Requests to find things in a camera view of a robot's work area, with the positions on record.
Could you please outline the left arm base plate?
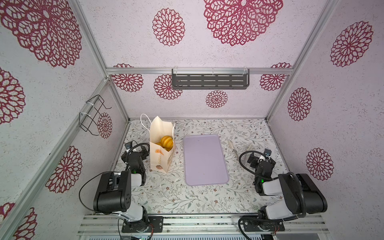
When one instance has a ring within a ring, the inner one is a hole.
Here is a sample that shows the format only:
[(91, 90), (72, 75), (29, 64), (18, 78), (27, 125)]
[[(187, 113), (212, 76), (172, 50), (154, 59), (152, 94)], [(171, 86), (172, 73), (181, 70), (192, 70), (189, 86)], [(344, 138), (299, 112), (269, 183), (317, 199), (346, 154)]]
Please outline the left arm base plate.
[(136, 222), (124, 222), (122, 233), (161, 233), (163, 231), (164, 217), (149, 216)]

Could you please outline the small yellow croissant piece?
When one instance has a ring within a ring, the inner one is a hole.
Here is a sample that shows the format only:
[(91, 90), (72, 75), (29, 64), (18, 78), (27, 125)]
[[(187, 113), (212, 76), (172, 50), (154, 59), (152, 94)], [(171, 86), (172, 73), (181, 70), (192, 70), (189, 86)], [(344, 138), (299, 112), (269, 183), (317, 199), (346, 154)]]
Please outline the small yellow croissant piece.
[(160, 146), (166, 149), (168, 152), (173, 149), (174, 141), (171, 136), (164, 136), (160, 140)]

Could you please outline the printed paper bag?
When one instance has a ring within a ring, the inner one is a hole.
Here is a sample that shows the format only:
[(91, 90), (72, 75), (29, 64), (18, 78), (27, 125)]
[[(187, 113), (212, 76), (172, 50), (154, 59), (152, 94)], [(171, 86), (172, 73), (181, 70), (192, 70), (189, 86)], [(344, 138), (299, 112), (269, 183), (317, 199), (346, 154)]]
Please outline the printed paper bag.
[(153, 171), (167, 173), (174, 156), (175, 145), (169, 152), (160, 146), (160, 140), (164, 136), (171, 136), (174, 140), (175, 124), (163, 121), (155, 117), (152, 121), (146, 114), (141, 114), (142, 126), (150, 133), (150, 167)]

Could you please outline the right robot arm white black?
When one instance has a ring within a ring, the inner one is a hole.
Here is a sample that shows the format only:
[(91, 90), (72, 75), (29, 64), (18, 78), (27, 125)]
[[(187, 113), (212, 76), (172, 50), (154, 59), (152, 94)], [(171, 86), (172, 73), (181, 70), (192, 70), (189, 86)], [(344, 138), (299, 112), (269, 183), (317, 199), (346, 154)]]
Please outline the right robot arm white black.
[(307, 174), (288, 172), (272, 177), (276, 162), (271, 154), (269, 149), (262, 153), (250, 150), (238, 157), (241, 166), (254, 175), (253, 185), (260, 196), (283, 196), (282, 200), (261, 207), (257, 220), (286, 222), (326, 212), (328, 202)]

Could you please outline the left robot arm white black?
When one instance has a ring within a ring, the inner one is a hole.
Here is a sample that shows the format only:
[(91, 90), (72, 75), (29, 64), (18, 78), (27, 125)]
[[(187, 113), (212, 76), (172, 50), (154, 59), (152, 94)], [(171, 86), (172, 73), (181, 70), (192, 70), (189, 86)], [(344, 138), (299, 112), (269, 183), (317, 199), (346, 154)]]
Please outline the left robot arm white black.
[(93, 211), (98, 214), (118, 215), (126, 224), (149, 223), (145, 207), (132, 199), (132, 189), (142, 187), (147, 180), (144, 160), (150, 154), (148, 143), (126, 144), (122, 154), (126, 168), (121, 172), (103, 172), (93, 201)]

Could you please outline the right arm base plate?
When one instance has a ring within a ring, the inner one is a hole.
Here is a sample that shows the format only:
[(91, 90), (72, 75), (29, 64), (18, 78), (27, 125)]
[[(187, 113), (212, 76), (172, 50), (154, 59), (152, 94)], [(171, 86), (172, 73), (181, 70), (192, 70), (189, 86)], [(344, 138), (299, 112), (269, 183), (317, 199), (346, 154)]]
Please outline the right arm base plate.
[(283, 232), (286, 230), (282, 222), (261, 221), (254, 217), (242, 217), (241, 225), (245, 232)]

